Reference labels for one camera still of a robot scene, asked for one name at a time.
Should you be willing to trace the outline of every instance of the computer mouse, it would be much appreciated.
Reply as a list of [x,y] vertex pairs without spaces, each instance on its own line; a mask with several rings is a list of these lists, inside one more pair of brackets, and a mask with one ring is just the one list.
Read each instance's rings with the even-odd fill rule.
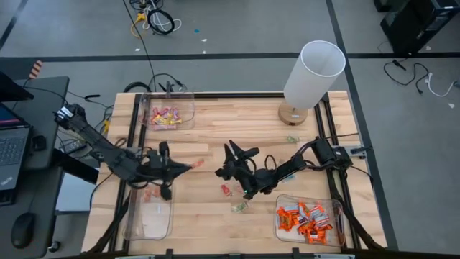
[[34,236],[35,214],[27,212],[19,215],[11,229],[11,243],[15,248],[27,247]]

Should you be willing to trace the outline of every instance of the clear plastic bin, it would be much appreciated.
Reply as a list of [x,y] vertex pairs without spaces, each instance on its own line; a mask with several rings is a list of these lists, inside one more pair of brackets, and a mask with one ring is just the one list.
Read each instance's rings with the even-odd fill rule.
[[131,190],[135,200],[129,202],[123,236],[126,240],[162,240],[172,227],[172,199],[165,201],[160,187],[149,183],[140,190]]
[[302,242],[309,243],[308,239],[304,235],[298,233],[300,224],[295,225],[290,231],[280,229],[277,220],[277,211],[280,207],[287,207],[292,205],[298,205],[299,202],[303,202],[309,209],[312,209],[316,205],[321,205],[324,211],[329,216],[328,224],[332,226],[332,230],[326,230],[326,244],[322,242],[313,242],[312,245],[328,245],[334,247],[341,247],[345,243],[344,231],[343,231],[343,215],[342,206],[337,200],[323,200],[323,199],[311,199],[301,198],[289,195],[279,195],[276,200],[275,210],[275,235],[279,240],[288,242]]
[[195,126],[191,92],[144,93],[139,108],[139,122],[149,130],[189,130]]

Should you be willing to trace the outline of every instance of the wooden lamp base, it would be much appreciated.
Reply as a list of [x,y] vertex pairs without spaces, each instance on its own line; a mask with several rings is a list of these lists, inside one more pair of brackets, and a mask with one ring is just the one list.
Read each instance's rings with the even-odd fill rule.
[[278,109],[278,116],[282,122],[290,126],[302,124],[307,119],[308,110],[296,109],[291,105],[283,102]]

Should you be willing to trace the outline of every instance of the laptop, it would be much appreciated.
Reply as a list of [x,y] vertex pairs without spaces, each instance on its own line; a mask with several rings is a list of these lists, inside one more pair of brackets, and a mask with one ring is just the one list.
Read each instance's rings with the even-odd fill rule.
[[31,135],[32,127],[0,103],[0,191],[16,188]]

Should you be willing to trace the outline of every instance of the wooden table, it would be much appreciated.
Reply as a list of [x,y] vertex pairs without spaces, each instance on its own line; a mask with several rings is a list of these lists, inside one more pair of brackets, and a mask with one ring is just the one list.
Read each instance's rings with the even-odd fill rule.
[[[357,132],[347,93],[331,91],[329,97],[337,134]],[[117,95],[108,136],[110,141],[115,142],[128,135],[134,98],[135,94]],[[302,125],[290,127],[283,124],[277,116],[281,101],[282,98],[196,97],[193,129],[167,132],[147,130],[145,146],[157,148],[159,141],[167,140],[173,159],[191,163],[204,158],[205,163],[174,181],[171,233],[160,241],[131,241],[130,254],[164,254],[168,248],[172,248],[175,254],[291,253],[292,247],[299,247],[301,253],[340,251],[338,247],[282,242],[274,236],[276,198],[280,194],[289,194],[330,199],[326,172],[298,172],[295,180],[281,183],[270,195],[257,194],[250,201],[250,207],[242,214],[231,211],[235,200],[222,194],[220,186],[225,182],[214,174],[222,166],[224,143],[228,140],[233,140],[243,149],[259,147],[260,154],[254,160],[259,167],[263,167],[266,155],[273,155],[280,164],[289,159],[305,142],[318,136],[312,109]],[[328,135],[324,110],[322,115]],[[139,128],[137,123],[134,143],[138,143]],[[299,137],[300,142],[288,142],[289,135]],[[340,145],[360,144],[359,136],[356,135],[341,137],[339,141]],[[305,159],[316,161],[310,150],[304,156]],[[353,158],[353,163],[367,171],[365,160]],[[347,172],[357,219],[379,244],[385,246],[385,236],[369,177],[353,168]],[[108,168],[103,165],[98,182],[108,174]],[[82,251],[96,243],[113,219],[118,189],[119,179],[112,176],[95,193]],[[123,227],[119,228],[117,250],[121,249],[122,229]],[[352,246],[348,227],[346,241],[349,247]]]

